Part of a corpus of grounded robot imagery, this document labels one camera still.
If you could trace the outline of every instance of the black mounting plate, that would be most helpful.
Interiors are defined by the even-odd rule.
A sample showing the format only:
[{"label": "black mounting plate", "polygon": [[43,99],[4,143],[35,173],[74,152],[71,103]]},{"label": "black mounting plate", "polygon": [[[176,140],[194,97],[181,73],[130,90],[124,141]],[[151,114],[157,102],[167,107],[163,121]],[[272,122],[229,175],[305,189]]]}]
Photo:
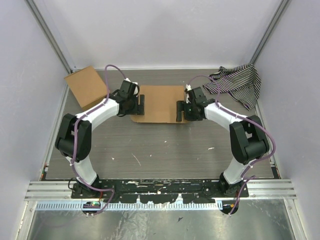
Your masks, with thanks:
[{"label": "black mounting plate", "polygon": [[[215,203],[214,198],[232,197],[220,192],[217,179],[101,179],[99,182],[102,189],[115,189],[111,203],[132,204],[137,202],[138,197],[140,202],[145,204],[149,201],[154,204],[174,203],[179,194],[184,204]],[[85,193],[80,194],[78,189],[79,185],[75,183],[72,199],[97,198]],[[248,197],[248,190],[244,189],[240,196]],[[103,192],[102,199],[106,202],[110,196],[111,192]]]}]

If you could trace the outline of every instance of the wooden table surface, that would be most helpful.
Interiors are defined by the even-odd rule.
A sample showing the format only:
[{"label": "wooden table surface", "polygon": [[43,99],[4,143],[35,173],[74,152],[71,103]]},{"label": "wooden table surface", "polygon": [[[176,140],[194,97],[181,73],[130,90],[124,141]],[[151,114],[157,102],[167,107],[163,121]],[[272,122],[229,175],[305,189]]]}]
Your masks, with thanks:
[{"label": "wooden table surface", "polygon": [[[192,77],[208,75],[215,70],[126,70],[126,76],[139,85],[185,85]],[[104,72],[99,71],[104,79]],[[118,89],[122,76],[108,71],[111,91]],[[192,87],[208,82],[195,80]],[[214,98],[204,90],[207,98]],[[227,108],[247,116],[247,111],[228,94],[219,101]],[[78,114],[82,110],[71,92],[68,93],[64,114]],[[92,133],[90,152],[92,166],[101,179],[114,178],[219,178],[231,159],[229,133],[213,121],[203,120],[186,124],[136,123],[130,116],[112,117]],[[270,163],[254,165],[247,176],[273,178]],[[53,149],[46,179],[74,177],[69,163],[57,149]]]}]

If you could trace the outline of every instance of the striped cloth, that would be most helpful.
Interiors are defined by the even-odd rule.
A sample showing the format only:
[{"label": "striped cloth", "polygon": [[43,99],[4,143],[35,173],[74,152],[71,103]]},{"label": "striped cloth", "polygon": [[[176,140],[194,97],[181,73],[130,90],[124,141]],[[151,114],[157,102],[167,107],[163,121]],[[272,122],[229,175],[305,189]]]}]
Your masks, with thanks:
[{"label": "striped cloth", "polygon": [[[232,69],[221,66],[219,71],[210,75],[219,84],[221,93],[228,93],[234,100],[252,110],[259,98],[261,79],[252,64],[244,64]],[[203,87],[211,94],[217,94],[216,84],[211,81]]]}]

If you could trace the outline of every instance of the cardboard box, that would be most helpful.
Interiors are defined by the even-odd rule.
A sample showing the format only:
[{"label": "cardboard box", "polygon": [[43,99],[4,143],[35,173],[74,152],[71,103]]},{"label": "cardboard box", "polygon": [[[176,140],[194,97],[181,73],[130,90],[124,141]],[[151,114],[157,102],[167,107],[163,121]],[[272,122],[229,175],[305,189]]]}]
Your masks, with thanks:
[{"label": "cardboard box", "polygon": [[92,66],[76,71],[64,79],[84,111],[100,103],[107,95],[105,83]]},{"label": "cardboard box", "polygon": [[188,121],[182,115],[177,122],[177,101],[185,100],[184,86],[140,86],[140,94],[144,95],[144,115],[131,115],[136,123],[183,124]]}]

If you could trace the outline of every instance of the metal floor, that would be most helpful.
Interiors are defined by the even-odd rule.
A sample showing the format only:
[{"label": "metal floor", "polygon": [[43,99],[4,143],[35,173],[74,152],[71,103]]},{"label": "metal floor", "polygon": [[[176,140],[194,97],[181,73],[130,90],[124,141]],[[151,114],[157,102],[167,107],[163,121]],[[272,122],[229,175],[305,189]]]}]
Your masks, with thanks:
[{"label": "metal floor", "polygon": [[232,217],[219,210],[105,211],[95,217],[36,210],[28,240],[292,240],[283,200],[242,200]]},{"label": "metal floor", "polygon": [[[126,70],[126,76],[139,85],[185,85],[192,77],[209,75],[216,70]],[[108,71],[111,91],[118,89],[122,76]],[[208,82],[195,80],[192,87]],[[228,94],[219,100],[225,107],[244,115],[253,115]],[[64,113],[82,112],[69,92]],[[135,123],[129,116],[112,117],[95,129],[90,152],[92,166],[101,179],[114,178],[219,178],[231,159],[229,133],[208,120],[186,124]],[[270,163],[262,161],[247,174],[273,178]],[[46,179],[74,177],[67,160],[55,148],[49,162]]]}]

